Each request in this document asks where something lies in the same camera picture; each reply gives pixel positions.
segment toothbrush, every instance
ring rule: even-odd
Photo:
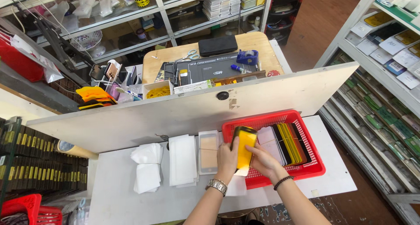
[[[139,98],[139,99],[143,99],[142,98],[142,96],[141,95],[139,95],[139,94],[136,94],[136,93],[134,93],[134,92],[131,92],[131,91],[125,91],[123,88],[119,88],[119,87],[117,87],[117,88],[115,88],[118,92],[120,92],[120,93],[125,93],[125,94],[128,94],[128,95],[132,95],[132,96],[134,96],[134,97],[136,97],[136,98]]]

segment red plastic basket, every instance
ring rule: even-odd
[[[41,198],[40,194],[32,194],[6,201],[3,203],[1,217],[24,212],[28,214],[29,225],[61,225],[63,220],[61,210],[40,206]]]
[[[325,173],[325,166],[319,157],[318,151],[315,144],[303,123],[302,117],[295,110],[288,110],[282,112],[276,112],[271,114],[265,114],[261,116],[247,117],[235,121],[229,121],[223,124],[222,132],[223,139],[226,143],[232,142],[235,127],[246,126],[252,127],[255,130],[260,130],[263,127],[267,127],[278,123],[294,123],[302,136],[302,140],[311,156],[312,162],[306,163],[299,166],[285,167],[291,176],[294,176],[294,180],[312,178],[321,176]],[[257,170],[250,168],[248,175],[245,177],[245,183],[247,184],[247,190],[267,185],[272,185],[270,180],[261,175]]]

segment hand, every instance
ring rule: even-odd
[[[263,176],[268,177],[272,184],[289,175],[286,169],[258,143],[255,143],[255,147],[245,146],[245,148],[254,154],[251,160],[251,167],[259,171]]]
[[[230,143],[223,143],[217,151],[217,174],[214,178],[229,184],[238,165],[239,137],[235,137],[232,151]]]

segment forearm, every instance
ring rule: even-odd
[[[214,225],[222,204],[223,194],[216,188],[210,187],[204,193],[197,206],[188,216],[185,225]]]
[[[271,181],[276,185],[280,179],[289,176],[285,169],[276,170],[276,176]],[[277,187],[277,193],[283,201],[291,219],[296,225],[329,225],[330,222],[297,187],[292,179],[283,181]]]

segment metal watch band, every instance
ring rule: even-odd
[[[218,181],[215,181],[215,180],[213,180],[213,179],[211,179],[211,180],[207,183],[206,190],[207,190],[209,187],[214,187],[214,188],[218,189],[218,190],[219,190],[219,191],[223,194],[223,197],[225,197],[225,195],[226,195],[226,191],[228,190],[228,187],[227,187],[227,186],[225,186],[225,185],[223,185],[222,183],[220,183],[220,182],[218,182]]]

